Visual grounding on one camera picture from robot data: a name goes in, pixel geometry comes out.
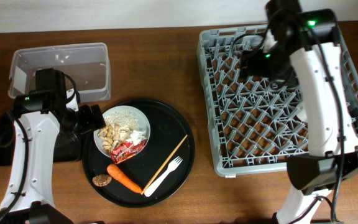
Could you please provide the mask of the grey plate with food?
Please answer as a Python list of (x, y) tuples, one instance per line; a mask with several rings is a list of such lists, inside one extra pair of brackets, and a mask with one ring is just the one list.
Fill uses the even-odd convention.
[(111, 151), (124, 143), (133, 130), (146, 130), (148, 143), (151, 125), (141, 110), (133, 106), (115, 106), (105, 111), (103, 117), (106, 127), (94, 132), (94, 143), (103, 155), (111, 158)]

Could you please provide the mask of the red snack wrapper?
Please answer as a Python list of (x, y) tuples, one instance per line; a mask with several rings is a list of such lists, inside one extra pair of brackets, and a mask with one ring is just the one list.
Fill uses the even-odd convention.
[(111, 159), (113, 163), (120, 164), (143, 150), (145, 145), (147, 144), (147, 140), (142, 140), (139, 144), (134, 145), (133, 142), (124, 142), (117, 148), (113, 149), (110, 153)]

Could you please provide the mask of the white tissue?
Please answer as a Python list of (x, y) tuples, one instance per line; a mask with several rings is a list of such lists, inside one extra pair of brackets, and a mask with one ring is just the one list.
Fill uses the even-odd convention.
[(132, 143), (134, 146), (140, 144), (143, 140), (146, 139), (146, 130), (133, 130), (130, 137), (126, 140), (128, 143)]

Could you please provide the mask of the white cup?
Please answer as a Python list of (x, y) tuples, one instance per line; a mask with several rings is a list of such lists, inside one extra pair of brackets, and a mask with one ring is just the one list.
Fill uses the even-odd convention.
[(296, 114), (298, 119), (304, 123), (307, 123), (308, 118), (307, 118), (307, 114), (306, 114), (306, 110), (305, 110), (305, 104), (303, 102), (301, 102), (301, 103), (297, 104), (296, 108), (298, 109), (298, 113)]

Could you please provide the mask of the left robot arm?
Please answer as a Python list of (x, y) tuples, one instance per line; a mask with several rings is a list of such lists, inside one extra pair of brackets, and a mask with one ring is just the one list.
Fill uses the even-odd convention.
[(71, 223), (53, 202), (55, 146), (105, 127), (98, 105), (78, 106), (80, 94), (66, 89), (70, 76), (53, 68), (35, 73), (35, 89), (15, 98), (8, 113), (14, 128), (9, 186), (0, 223)]

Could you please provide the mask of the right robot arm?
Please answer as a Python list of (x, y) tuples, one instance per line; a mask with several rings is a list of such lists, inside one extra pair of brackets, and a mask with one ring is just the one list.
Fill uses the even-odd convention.
[(300, 86), (308, 153), (291, 156), (291, 188), (274, 223), (309, 223), (322, 201), (335, 210), (342, 181), (358, 174), (358, 137), (341, 76), (340, 31), (330, 9), (305, 12), (297, 0), (271, 0), (261, 43), (245, 50), (240, 74)]

